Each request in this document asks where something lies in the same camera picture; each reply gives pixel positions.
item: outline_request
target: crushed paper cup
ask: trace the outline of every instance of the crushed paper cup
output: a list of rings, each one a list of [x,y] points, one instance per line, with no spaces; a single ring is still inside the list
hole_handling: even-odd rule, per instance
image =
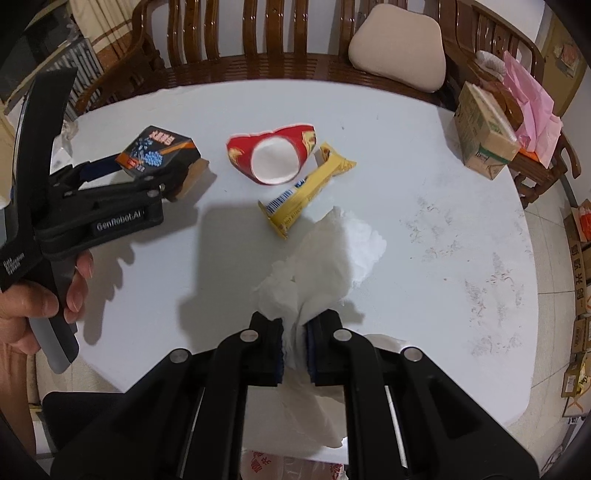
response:
[[[292,125],[272,132],[230,137],[226,148],[232,165],[257,183],[279,185],[292,180],[316,145],[312,125]]]

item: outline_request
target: wooden chair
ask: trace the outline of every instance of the wooden chair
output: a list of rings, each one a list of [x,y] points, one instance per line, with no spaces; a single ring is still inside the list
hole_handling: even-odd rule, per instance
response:
[[[185,0],[185,15],[181,19],[180,0],[169,0],[167,47],[171,67],[165,69],[148,33],[150,3],[142,0],[134,10],[133,40],[126,55],[98,79],[79,99],[76,109],[83,113],[90,97],[97,90],[100,95],[90,105],[95,109],[117,99],[153,92],[161,88],[199,83],[226,82],[246,79],[314,79],[364,85],[414,97],[439,106],[454,109],[453,97],[447,83],[435,93],[424,93],[407,85],[374,76],[353,68],[348,49],[355,31],[355,0],[341,1],[340,37],[338,55],[307,52],[309,0],[294,0],[293,52],[283,49],[284,0],[267,0],[265,41],[267,51],[259,53],[256,47],[256,0],[244,0],[242,17],[242,45],[244,55],[221,57],[218,48],[219,0],[206,1],[204,20],[200,18],[199,0]],[[362,0],[366,13],[378,1]],[[390,0],[407,8],[407,0]],[[203,26],[206,58],[201,52]],[[179,40],[182,41],[186,62],[183,63]]]
[[[518,51],[523,48],[531,55],[530,73],[532,77],[539,83],[542,83],[544,59],[539,49],[507,20],[473,0],[456,1],[456,15],[454,20],[456,26],[456,45],[448,47],[446,53],[450,54],[453,51],[457,56],[461,52],[462,55],[466,56],[469,68],[477,75],[479,80],[486,82],[495,79],[474,64],[473,59],[478,50],[491,52],[499,58],[502,58],[506,50],[513,57],[517,58]],[[453,37],[448,34],[446,42],[453,43]],[[513,111],[515,112],[515,116],[521,118],[516,121],[516,117],[514,116],[512,118],[511,112],[509,112],[509,120],[516,127],[521,124],[522,115],[520,110],[516,111],[513,108]],[[564,150],[569,155],[573,177],[576,178],[581,173],[581,166],[573,147],[564,133],[560,135],[552,156],[550,168],[545,168],[541,163],[521,153],[518,153],[515,159],[509,164],[509,168],[516,173],[514,177],[515,186],[517,187],[524,208],[537,200],[540,195],[567,172],[567,164],[562,157]]]

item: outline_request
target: screw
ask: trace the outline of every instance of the screw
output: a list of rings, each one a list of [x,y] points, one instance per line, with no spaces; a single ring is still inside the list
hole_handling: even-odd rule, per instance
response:
[[[187,361],[187,358],[189,358],[189,352],[184,348],[177,348],[170,352],[168,358],[170,358],[170,361],[174,364],[182,364]]]
[[[404,351],[404,358],[406,358],[406,360],[410,360],[411,362],[418,362],[421,358],[423,358],[423,352],[418,348],[411,346]]]
[[[335,337],[335,339],[339,342],[348,342],[349,340],[351,340],[352,336],[353,335],[351,334],[351,332],[345,330],[344,328],[341,328],[340,330],[337,330],[335,331],[335,333],[333,333],[333,337]]]
[[[240,334],[240,340],[243,342],[254,342],[258,338],[258,332],[256,330],[244,330]]]

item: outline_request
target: plastic bag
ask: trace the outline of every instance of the plastic bag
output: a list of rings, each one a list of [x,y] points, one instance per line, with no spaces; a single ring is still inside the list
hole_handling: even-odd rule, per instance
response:
[[[323,463],[247,450],[242,452],[242,480],[348,480],[339,463]]]
[[[591,239],[591,209],[587,206],[579,207],[581,230],[587,240]]]

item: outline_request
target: beige cushion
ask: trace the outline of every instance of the beige cushion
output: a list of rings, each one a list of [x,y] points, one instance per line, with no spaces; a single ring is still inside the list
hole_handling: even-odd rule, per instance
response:
[[[445,54],[438,23],[390,4],[376,5],[349,45],[359,70],[406,83],[423,92],[445,80]]]

